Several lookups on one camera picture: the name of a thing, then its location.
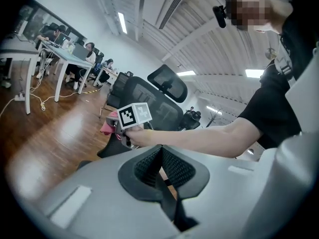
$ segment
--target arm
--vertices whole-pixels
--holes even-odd
[[[41,41],[48,41],[49,40],[49,37],[47,37],[46,33],[39,34],[36,38],[41,40]]]
[[[128,131],[134,145],[173,145],[222,157],[237,157],[257,141],[262,133],[248,120],[237,118],[226,126],[188,131]]]

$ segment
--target white desk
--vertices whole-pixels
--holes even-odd
[[[58,56],[60,58],[59,64],[63,64],[62,69],[60,71],[58,83],[56,85],[54,100],[56,102],[59,101],[59,95],[60,95],[60,90],[61,90],[61,85],[63,82],[65,70],[69,64],[77,65],[77,66],[80,66],[80,67],[87,69],[86,73],[83,77],[82,83],[80,85],[79,91],[78,91],[78,94],[81,94],[83,86],[86,82],[86,79],[87,79],[93,65],[87,61],[81,60],[81,59],[71,55],[70,53],[68,53],[66,50],[64,50],[62,48],[55,48],[52,45],[48,45],[48,44],[46,44],[45,41],[42,42],[42,45],[44,45],[46,49],[48,49],[49,51],[52,51],[56,56]]]
[[[29,61],[28,72],[25,80],[25,112],[30,113],[30,84],[31,76],[35,70],[36,61],[39,52],[33,47],[30,42],[20,41],[16,36],[13,39],[5,39],[0,45],[0,58],[12,58],[12,60],[26,60]]]
[[[117,79],[117,77],[118,77],[118,74],[116,73],[117,71],[114,72],[114,71],[112,71],[112,70],[110,70],[110,69],[108,69],[108,68],[106,68],[106,67],[103,66],[102,69],[100,70],[98,76],[96,77],[94,83],[93,83],[93,86],[94,86],[94,87],[97,85],[97,82],[98,82],[98,80],[99,80],[99,78],[100,78],[100,76],[101,76],[103,70],[104,70],[108,75],[110,75],[110,78],[109,78],[107,81],[108,81],[109,83],[111,83],[111,85],[113,85],[113,84],[115,83],[115,81],[116,81],[116,79]]]

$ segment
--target man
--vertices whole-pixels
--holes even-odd
[[[49,31],[46,31],[45,33],[39,34],[37,36],[37,39],[39,39],[41,41],[54,42],[60,33],[65,33],[65,30],[66,30],[65,26],[60,25],[55,31],[49,30]],[[59,60],[59,57],[55,56],[54,54],[52,54],[51,58],[53,58],[52,61],[50,62],[49,66],[47,66],[47,68],[45,69],[47,75],[50,74],[50,67],[54,66]],[[42,77],[43,73],[44,73],[44,68],[40,68],[39,73],[36,76],[37,79],[40,79]]]
[[[194,110],[194,106],[192,106],[191,108],[190,108],[190,110],[186,110],[186,113],[190,113],[191,111],[193,111]]]
[[[301,131],[285,93],[307,67],[318,40],[311,25],[305,24],[303,11],[277,0],[226,0],[226,13],[239,29],[271,30],[281,37],[280,54],[265,70],[261,88],[229,125],[184,132],[128,131],[134,145],[167,144],[233,158],[257,140],[265,149],[278,147]],[[280,71],[291,67],[286,79]]]

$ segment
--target fluorescent light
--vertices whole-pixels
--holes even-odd
[[[127,34],[127,31],[126,31],[126,26],[125,26],[125,20],[124,20],[124,15],[122,13],[119,12],[119,18],[120,18],[120,23],[121,23],[121,26],[122,26],[122,30],[125,34]]]
[[[212,107],[209,107],[209,106],[206,106],[208,109],[212,110],[213,112],[217,113],[217,114],[220,114],[220,115],[223,115],[223,113],[219,112],[218,110],[215,110],[214,108]]]
[[[264,69],[246,69],[246,75],[249,78],[260,78],[264,74]]]
[[[177,73],[178,76],[186,76],[186,75],[196,75],[194,71],[187,71],[187,72],[181,72]]]

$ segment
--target hand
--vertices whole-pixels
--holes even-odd
[[[152,142],[153,133],[153,130],[144,129],[140,129],[138,131],[127,130],[125,132],[125,134],[131,139],[131,143],[139,147],[156,145],[156,143]]]

